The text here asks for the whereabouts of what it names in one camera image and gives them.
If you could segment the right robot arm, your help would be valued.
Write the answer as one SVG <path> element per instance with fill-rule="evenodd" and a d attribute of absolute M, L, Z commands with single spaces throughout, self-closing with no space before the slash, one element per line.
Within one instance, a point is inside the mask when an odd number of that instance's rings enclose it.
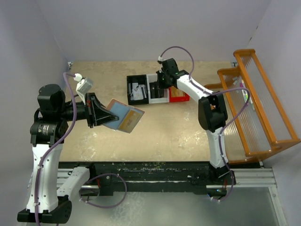
<path fill-rule="evenodd" d="M 222 130 L 228 119 L 223 94 L 206 89 L 187 71 L 180 71 L 173 58 L 164 60 L 159 57 L 158 63 L 161 65 L 161 69 L 157 71 L 159 87 L 161 89 L 175 87 L 188 94 L 198 104 L 198 122 L 206 131 L 209 142 L 209 179 L 214 184 L 220 184 L 229 173 Z"/>

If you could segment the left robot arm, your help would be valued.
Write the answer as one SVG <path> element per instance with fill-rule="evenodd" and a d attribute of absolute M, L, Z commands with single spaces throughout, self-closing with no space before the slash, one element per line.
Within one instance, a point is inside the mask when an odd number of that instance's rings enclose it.
<path fill-rule="evenodd" d="M 66 102 L 57 84 L 39 89 L 39 109 L 30 128 L 33 152 L 32 188 L 26 208 L 17 215 L 18 222 L 65 224 L 71 215 L 72 200 L 83 183 L 91 185 L 97 173 L 89 167 L 75 167 L 57 188 L 59 159 L 64 140 L 75 122 L 86 120 L 90 128 L 119 120 L 106 110 L 95 93 L 86 93 L 84 102 Z"/>

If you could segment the pink leather card holder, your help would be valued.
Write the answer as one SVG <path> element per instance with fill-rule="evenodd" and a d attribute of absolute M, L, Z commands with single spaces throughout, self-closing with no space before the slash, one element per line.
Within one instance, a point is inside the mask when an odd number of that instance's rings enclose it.
<path fill-rule="evenodd" d="M 115 115 L 119 117 L 118 121 L 114 122 L 109 122 L 107 124 L 104 124 L 104 126 L 113 129 L 113 130 L 118 130 L 119 125 L 121 124 L 122 120 L 125 118 L 126 114 L 129 112 L 131 109 L 138 109 L 136 107 L 126 105 L 116 99 L 112 99 L 108 106 L 106 107 L 107 110 L 111 111 Z"/>

